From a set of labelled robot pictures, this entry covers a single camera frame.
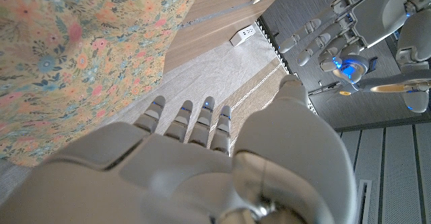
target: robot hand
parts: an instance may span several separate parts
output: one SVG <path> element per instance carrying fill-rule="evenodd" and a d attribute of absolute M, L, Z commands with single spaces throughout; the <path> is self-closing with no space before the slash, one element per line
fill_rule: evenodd
<path fill-rule="evenodd" d="M 162 114 L 165 99 L 163 96 L 158 96 L 150 104 L 148 109 L 135 121 L 135 126 L 146 130 L 149 134 L 154 133 L 160 115 Z M 207 147 L 209 130 L 211 128 L 211 118 L 213 113 L 215 100 L 209 96 L 205 99 L 202 109 L 199 113 L 197 122 L 193 128 L 189 143 L 198 144 L 202 147 Z M 190 100 L 184 102 L 181 106 L 175 119 L 172 121 L 164 136 L 173 138 L 180 143 L 184 142 L 187 128 L 190 122 L 190 115 L 193 109 L 193 103 Z M 217 128 L 211 142 L 210 149 L 221 151 L 229 155 L 230 149 L 230 117 L 232 110 L 229 106 L 224 106 L 220 113 L 217 123 Z"/>
<path fill-rule="evenodd" d="M 232 157 L 230 108 L 206 149 L 214 99 L 205 99 L 189 144 L 192 103 L 154 133 L 158 96 L 134 125 L 103 126 L 32 170 L 0 208 L 0 223 L 346 223 L 356 181 L 339 135 L 306 106 L 287 75 L 274 101 L 242 127 Z"/>
<path fill-rule="evenodd" d="M 359 81 L 368 68 L 367 61 L 357 55 L 347 55 L 342 58 L 343 64 L 337 61 L 339 70 L 334 74 L 351 81 L 351 85 L 340 90 L 340 94 L 350 95 L 358 90 L 377 93 L 402 93 L 407 109 L 415 113 L 425 112 L 429 102 L 431 86 L 431 9 L 423 9 L 417 13 L 411 12 L 405 21 L 398 40 L 396 60 L 401 74 L 382 78 Z"/>
<path fill-rule="evenodd" d="M 284 41 L 279 50 L 287 52 L 317 28 L 333 20 L 298 55 L 298 64 L 305 65 L 313 54 L 323 49 L 318 58 L 322 70 L 344 74 L 348 82 L 355 83 L 360 77 L 358 80 L 348 78 L 352 67 L 362 71 L 365 68 L 346 57 L 357 55 L 362 49 L 380 42 L 400 28 L 409 16 L 427 8 L 430 3 L 431 0 L 334 0 L 330 7 Z"/>

